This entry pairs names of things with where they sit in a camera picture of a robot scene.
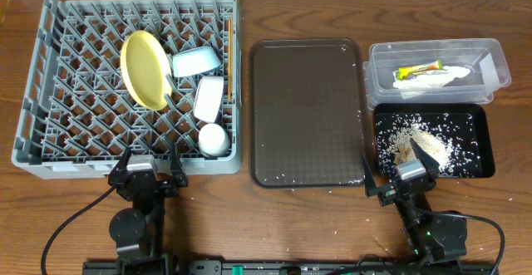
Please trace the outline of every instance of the white round object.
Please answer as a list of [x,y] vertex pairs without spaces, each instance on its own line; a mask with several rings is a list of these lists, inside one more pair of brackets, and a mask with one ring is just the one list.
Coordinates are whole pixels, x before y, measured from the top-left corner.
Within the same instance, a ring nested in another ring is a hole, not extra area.
[[208,124],[199,130],[198,146],[203,155],[219,157],[229,149],[229,137],[221,126]]
[[172,66],[176,77],[193,76],[211,71],[221,64],[222,62],[212,47],[196,47],[172,57]]
[[222,76],[202,77],[196,91],[192,114],[207,123],[215,122],[223,96],[224,78]]

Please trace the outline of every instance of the dish rack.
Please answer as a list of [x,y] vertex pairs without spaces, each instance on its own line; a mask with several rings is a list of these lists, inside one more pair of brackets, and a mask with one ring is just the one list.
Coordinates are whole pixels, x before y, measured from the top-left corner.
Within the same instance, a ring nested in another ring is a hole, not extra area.
[[[239,0],[44,0],[12,162],[44,179],[99,178],[122,152],[153,155],[170,172],[176,145],[186,174],[231,174],[240,169],[241,32]],[[170,59],[211,46],[223,65],[204,74],[166,80],[169,105],[137,104],[121,78],[120,51],[136,30],[150,32]],[[234,31],[228,66],[229,31]],[[228,99],[228,70],[232,97]],[[224,77],[219,124],[231,140],[226,156],[206,159],[198,149],[203,121],[192,114],[202,76]]]

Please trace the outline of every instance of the clear plastic container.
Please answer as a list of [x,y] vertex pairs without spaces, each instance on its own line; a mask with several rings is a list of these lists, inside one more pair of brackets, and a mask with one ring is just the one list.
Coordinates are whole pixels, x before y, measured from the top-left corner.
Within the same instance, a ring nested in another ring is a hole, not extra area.
[[[369,56],[363,65],[370,109],[380,103],[486,104],[493,100],[494,91],[512,82],[502,47],[493,38],[376,43],[370,47]],[[393,72],[399,67],[436,60],[444,66],[468,68],[470,73],[440,88],[393,86]]]

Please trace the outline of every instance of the yellow oval dish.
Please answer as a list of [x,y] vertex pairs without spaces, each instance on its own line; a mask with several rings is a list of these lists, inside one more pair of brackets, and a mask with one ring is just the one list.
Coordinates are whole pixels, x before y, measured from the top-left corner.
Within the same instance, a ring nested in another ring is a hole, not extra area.
[[165,50],[153,35],[133,32],[122,46],[120,66],[126,88],[136,102],[152,110],[168,105],[165,94],[171,94],[172,88],[165,77],[172,71]]

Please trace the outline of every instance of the wooden table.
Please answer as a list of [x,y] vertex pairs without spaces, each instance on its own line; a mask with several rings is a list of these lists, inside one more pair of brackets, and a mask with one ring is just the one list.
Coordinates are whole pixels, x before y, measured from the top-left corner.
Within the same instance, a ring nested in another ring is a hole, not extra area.
[[[233,175],[192,176],[167,204],[165,245],[184,258],[352,261],[411,250],[393,206],[363,189],[266,190],[249,178],[250,47],[263,39],[349,37],[364,60],[375,42],[493,37],[513,83],[485,106],[497,172],[438,181],[435,210],[493,219],[505,230],[503,274],[532,273],[532,0],[241,0],[244,10],[244,165]],[[39,273],[52,232],[108,189],[105,179],[42,180],[15,168],[12,143],[42,0],[12,0],[0,30],[0,273]],[[112,194],[69,225],[48,256],[50,274],[77,274],[87,259],[115,258],[111,217],[131,204]],[[493,261],[496,231],[469,222],[468,260]]]

